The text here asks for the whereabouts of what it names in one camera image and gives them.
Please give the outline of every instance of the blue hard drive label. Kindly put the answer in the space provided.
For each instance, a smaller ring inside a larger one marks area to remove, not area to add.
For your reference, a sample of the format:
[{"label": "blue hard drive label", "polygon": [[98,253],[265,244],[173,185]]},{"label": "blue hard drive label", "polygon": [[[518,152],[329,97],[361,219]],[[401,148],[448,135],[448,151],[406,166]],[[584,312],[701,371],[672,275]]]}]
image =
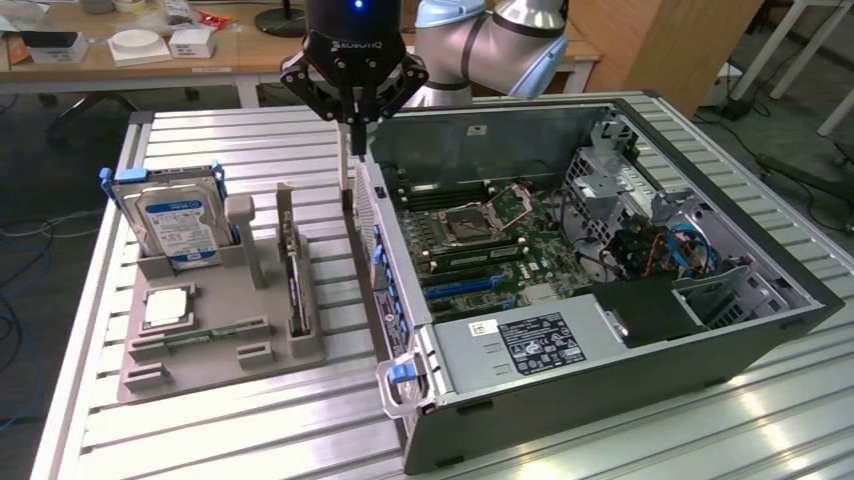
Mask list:
[{"label": "blue hard drive label", "polygon": [[163,252],[174,262],[194,263],[217,254],[217,239],[203,223],[205,204],[199,200],[149,205],[146,214]]},{"label": "blue hard drive label", "polygon": [[498,332],[522,375],[588,360],[560,313],[505,323]]}]

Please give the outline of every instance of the aluminum workbench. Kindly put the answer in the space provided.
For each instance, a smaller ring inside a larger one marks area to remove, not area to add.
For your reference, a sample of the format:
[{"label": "aluminum workbench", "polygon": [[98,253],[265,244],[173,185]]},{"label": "aluminum workbench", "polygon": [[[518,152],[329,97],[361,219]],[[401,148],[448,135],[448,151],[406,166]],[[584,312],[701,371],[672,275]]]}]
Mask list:
[{"label": "aluminum workbench", "polygon": [[[852,299],[852,257],[661,99],[621,95],[796,258]],[[163,113],[138,120],[119,168],[219,160],[230,192],[254,195],[258,237],[273,235],[277,182],[297,187],[296,217],[312,242],[329,359],[298,373],[122,406],[118,371],[139,248],[110,204],[33,478],[405,478],[396,425],[381,408],[346,239],[336,125],[302,107]],[[640,148],[641,162],[662,185],[681,188],[664,159],[649,146]],[[852,372],[854,307],[848,305],[729,383],[418,478],[851,476]]]}]

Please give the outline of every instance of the blue pcie slot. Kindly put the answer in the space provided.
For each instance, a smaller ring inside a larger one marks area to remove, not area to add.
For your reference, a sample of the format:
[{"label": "blue pcie slot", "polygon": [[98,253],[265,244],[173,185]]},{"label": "blue pcie slot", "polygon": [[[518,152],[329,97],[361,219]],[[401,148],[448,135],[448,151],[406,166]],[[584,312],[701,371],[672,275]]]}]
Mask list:
[{"label": "blue pcie slot", "polygon": [[505,275],[494,275],[490,278],[476,280],[474,282],[461,283],[449,287],[432,288],[425,291],[425,298],[428,298],[428,300],[436,300],[437,298],[453,297],[454,295],[480,292],[482,290],[492,290],[498,286],[502,278],[505,278]]}]

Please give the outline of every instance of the white box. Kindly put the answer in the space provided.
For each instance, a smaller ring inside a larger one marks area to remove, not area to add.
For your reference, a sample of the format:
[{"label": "white box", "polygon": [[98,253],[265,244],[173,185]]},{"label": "white box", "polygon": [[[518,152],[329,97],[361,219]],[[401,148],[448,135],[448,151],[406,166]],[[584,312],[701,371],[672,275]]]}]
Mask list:
[{"label": "white box", "polygon": [[207,28],[178,30],[170,39],[170,50],[175,58],[211,58],[217,43]]},{"label": "white box", "polygon": [[90,42],[81,32],[22,32],[37,63],[81,63]]},{"label": "white box", "polygon": [[707,98],[704,98],[701,107],[720,107],[727,103],[727,94],[728,94],[728,82],[731,92],[736,90],[736,84],[739,80],[743,78],[743,71],[736,68],[732,64],[725,63],[721,67],[721,71],[719,72],[719,78],[716,78],[716,83],[707,94]]},{"label": "white box", "polygon": [[113,60],[119,67],[173,60],[163,37],[147,30],[126,30],[117,33],[110,40]]}]

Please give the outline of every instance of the motherboard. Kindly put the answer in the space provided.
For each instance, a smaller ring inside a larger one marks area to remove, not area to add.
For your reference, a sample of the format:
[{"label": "motherboard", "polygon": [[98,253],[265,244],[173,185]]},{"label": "motherboard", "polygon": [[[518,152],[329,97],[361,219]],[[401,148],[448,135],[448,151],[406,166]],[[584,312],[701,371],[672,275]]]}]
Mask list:
[{"label": "motherboard", "polygon": [[525,181],[404,190],[398,216],[434,321],[588,293],[593,280],[556,221],[553,199]]}]

